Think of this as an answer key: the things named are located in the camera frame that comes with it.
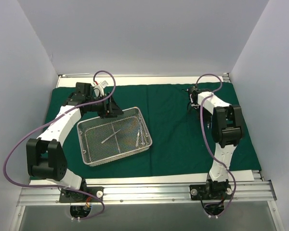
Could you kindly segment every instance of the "dark green tablecloth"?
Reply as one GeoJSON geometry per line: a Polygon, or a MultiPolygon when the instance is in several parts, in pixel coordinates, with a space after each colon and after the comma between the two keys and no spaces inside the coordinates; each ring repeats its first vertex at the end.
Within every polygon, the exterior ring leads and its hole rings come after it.
{"type": "MultiPolygon", "coordinates": [[[[200,84],[201,88],[215,89],[216,83],[200,84]]],[[[186,111],[187,93],[181,91],[191,84],[164,84],[118,86],[114,98],[121,109],[137,106],[140,108],[153,144],[148,151],[135,154],[117,161],[90,167],[83,163],[80,153],[76,125],[68,135],[63,150],[68,168],[85,178],[148,177],[189,173],[205,173],[212,166],[212,158],[204,145],[200,121],[196,111],[186,111]]],[[[53,90],[46,122],[54,119],[60,106],[74,88],[53,90]]],[[[230,83],[216,93],[222,100],[238,104],[235,90],[230,83]]],[[[87,113],[81,120],[96,117],[87,113]]],[[[261,170],[257,155],[252,146],[245,126],[245,138],[234,152],[231,170],[261,170]]],[[[207,131],[210,146],[214,152],[215,144],[207,131]]]]}

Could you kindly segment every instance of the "cable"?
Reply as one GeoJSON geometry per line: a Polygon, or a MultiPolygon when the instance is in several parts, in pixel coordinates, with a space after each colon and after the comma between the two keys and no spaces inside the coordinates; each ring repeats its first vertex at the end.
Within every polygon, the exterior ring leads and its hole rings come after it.
{"type": "Polygon", "coordinates": [[[218,159],[214,156],[214,154],[212,153],[212,151],[211,151],[211,149],[210,149],[210,147],[209,147],[209,143],[208,143],[208,140],[207,140],[207,137],[206,137],[206,133],[205,133],[205,130],[204,130],[204,124],[203,124],[203,104],[204,104],[204,102],[205,102],[207,99],[211,98],[211,97],[214,95],[215,92],[217,92],[218,90],[220,90],[220,89],[222,88],[223,82],[222,82],[222,80],[221,80],[217,75],[214,75],[214,74],[204,74],[204,75],[202,75],[202,76],[199,77],[199,79],[198,79],[197,82],[196,82],[196,86],[198,85],[199,80],[200,80],[202,77],[204,77],[204,76],[214,76],[214,77],[217,77],[218,80],[220,81],[220,86],[219,86],[217,89],[213,90],[211,95],[205,97],[205,98],[202,100],[201,105],[200,105],[200,125],[201,125],[201,131],[202,131],[203,140],[204,140],[204,143],[205,143],[205,145],[206,145],[206,147],[207,147],[207,150],[208,150],[210,156],[213,158],[213,160],[215,160],[217,163],[223,165],[223,166],[226,168],[227,172],[228,172],[229,175],[232,177],[233,183],[234,183],[234,188],[233,188],[233,191],[232,191],[232,195],[231,195],[231,198],[230,198],[228,204],[226,205],[225,209],[224,209],[219,215],[216,215],[216,216],[215,216],[215,217],[219,217],[219,216],[221,216],[221,215],[229,208],[229,206],[230,206],[230,204],[231,204],[231,202],[232,202],[232,200],[233,200],[233,198],[234,198],[234,195],[235,195],[235,192],[236,192],[236,179],[235,179],[234,175],[232,174],[232,172],[227,168],[226,164],[224,164],[222,161],[218,160],[218,159]]]}
{"type": "Polygon", "coordinates": [[[90,193],[83,192],[83,191],[76,190],[76,189],[67,188],[66,186],[62,186],[62,185],[57,185],[57,186],[55,186],[55,185],[27,185],[27,184],[18,183],[18,182],[16,182],[16,181],[12,180],[12,179],[8,176],[8,174],[7,174],[7,172],[6,172],[6,166],[7,166],[7,163],[8,163],[8,161],[9,161],[11,155],[12,155],[13,152],[15,151],[15,149],[16,149],[25,139],[27,139],[29,136],[31,136],[33,133],[35,133],[35,132],[37,132],[37,131],[40,131],[41,129],[49,126],[50,124],[52,124],[52,123],[54,123],[54,122],[56,122],[56,121],[58,121],[58,120],[61,119],[63,116],[65,116],[66,114],[68,114],[69,112],[71,112],[71,111],[73,111],[73,110],[75,110],[75,109],[77,109],[77,108],[80,108],[80,107],[83,107],[83,106],[87,106],[87,105],[91,105],[91,104],[101,103],[101,102],[109,99],[109,98],[112,96],[112,94],[115,92],[115,89],[116,89],[116,81],[115,81],[115,78],[113,77],[113,75],[112,75],[110,72],[104,71],[104,70],[101,70],[101,71],[96,72],[96,73],[94,74],[94,76],[93,76],[93,81],[95,81],[96,75],[99,74],[99,73],[101,73],[101,72],[104,72],[104,73],[109,74],[110,77],[111,77],[111,78],[113,79],[113,81],[114,81],[114,87],[113,87],[112,91],[110,92],[110,94],[109,94],[108,96],[106,96],[105,98],[103,98],[103,99],[101,99],[101,100],[97,100],[97,101],[93,101],[93,102],[83,103],[83,104],[77,105],[77,106],[75,106],[75,107],[67,110],[64,114],[58,116],[58,117],[55,118],[54,120],[52,120],[52,121],[50,121],[50,122],[48,122],[48,123],[46,123],[46,124],[44,124],[44,125],[36,128],[36,129],[34,129],[34,130],[31,131],[31,132],[29,132],[27,135],[25,135],[25,136],[11,149],[11,151],[9,152],[8,156],[6,157],[6,159],[5,159],[4,163],[3,163],[3,174],[4,174],[4,177],[5,177],[6,180],[7,180],[8,182],[10,182],[11,184],[14,184],[14,185],[20,186],[20,187],[25,187],[25,188],[54,188],[54,187],[60,187],[60,188],[64,188],[64,189],[67,189],[67,190],[70,190],[70,191],[74,191],[74,192],[77,192],[77,193],[82,193],[82,194],[84,194],[84,195],[86,195],[86,196],[92,197],[92,198],[94,198],[95,200],[97,200],[98,202],[100,202],[100,203],[102,204],[103,208],[102,208],[102,210],[101,210],[100,212],[97,212],[97,213],[95,213],[95,214],[93,214],[93,215],[90,215],[90,216],[87,216],[87,217],[81,218],[81,219],[93,218],[93,217],[95,217],[95,216],[103,213],[104,210],[105,210],[105,205],[104,205],[103,201],[100,200],[98,197],[90,194],[90,193]]]}

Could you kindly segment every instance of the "wire mesh basket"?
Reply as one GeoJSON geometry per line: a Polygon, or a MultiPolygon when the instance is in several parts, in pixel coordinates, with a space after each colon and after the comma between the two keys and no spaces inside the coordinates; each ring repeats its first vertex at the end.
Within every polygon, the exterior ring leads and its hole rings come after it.
{"type": "Polygon", "coordinates": [[[149,149],[152,139],[138,107],[117,118],[92,118],[77,124],[83,162],[97,166],[149,149]]]}

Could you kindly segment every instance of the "robotic arm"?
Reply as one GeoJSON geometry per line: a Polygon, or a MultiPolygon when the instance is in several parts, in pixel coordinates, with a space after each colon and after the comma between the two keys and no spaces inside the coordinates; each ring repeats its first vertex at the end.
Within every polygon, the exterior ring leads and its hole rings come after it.
{"type": "MultiPolygon", "coordinates": [[[[57,117],[74,106],[103,99],[105,86],[107,86],[105,81],[97,86],[90,83],[76,83],[75,92],[70,94],[61,106],[57,117]]],[[[62,147],[73,126],[87,112],[97,112],[101,118],[123,114],[113,97],[110,97],[108,101],[77,108],[52,123],[41,135],[36,139],[29,139],[26,144],[27,168],[30,176],[47,179],[72,189],[82,191],[86,189],[85,180],[67,168],[62,147]]]]}
{"type": "MultiPolygon", "coordinates": [[[[198,112],[203,100],[213,94],[209,89],[201,90],[197,86],[189,88],[187,92],[191,107],[198,112]]],[[[208,128],[211,127],[211,134],[216,143],[214,157],[229,169],[233,152],[244,136],[241,107],[226,103],[213,95],[203,103],[203,108],[204,122],[208,124],[208,128]]],[[[227,169],[214,160],[206,185],[191,187],[192,200],[199,198],[200,200],[225,200],[226,197],[231,197],[232,190],[227,169]]],[[[212,215],[218,215],[221,211],[223,206],[212,212],[212,215]]]]}

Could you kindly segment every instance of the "metal tray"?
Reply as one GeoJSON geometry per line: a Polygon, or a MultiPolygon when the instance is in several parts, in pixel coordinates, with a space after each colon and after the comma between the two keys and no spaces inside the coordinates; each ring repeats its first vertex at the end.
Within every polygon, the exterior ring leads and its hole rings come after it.
{"type": "Polygon", "coordinates": [[[92,118],[77,124],[83,162],[97,166],[149,149],[152,139],[138,107],[117,118],[92,118]]]}

